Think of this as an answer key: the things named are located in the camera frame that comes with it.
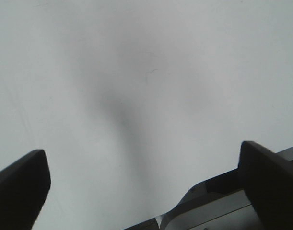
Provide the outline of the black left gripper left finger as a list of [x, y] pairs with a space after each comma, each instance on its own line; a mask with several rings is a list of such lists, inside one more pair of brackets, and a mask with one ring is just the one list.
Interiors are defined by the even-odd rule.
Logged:
[[32, 229], [49, 193], [44, 150], [33, 150], [0, 171], [0, 230]]

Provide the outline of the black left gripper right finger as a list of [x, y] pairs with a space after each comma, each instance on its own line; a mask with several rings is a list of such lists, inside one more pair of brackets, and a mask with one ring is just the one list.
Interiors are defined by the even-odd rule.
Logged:
[[264, 229], [293, 230], [293, 162], [244, 141], [238, 177]]

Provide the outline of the grey left arm base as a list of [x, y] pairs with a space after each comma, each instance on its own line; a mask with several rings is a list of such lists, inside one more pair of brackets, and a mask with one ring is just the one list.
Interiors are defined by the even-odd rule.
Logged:
[[237, 169], [190, 188], [170, 211], [130, 227], [131, 230], [261, 230]]

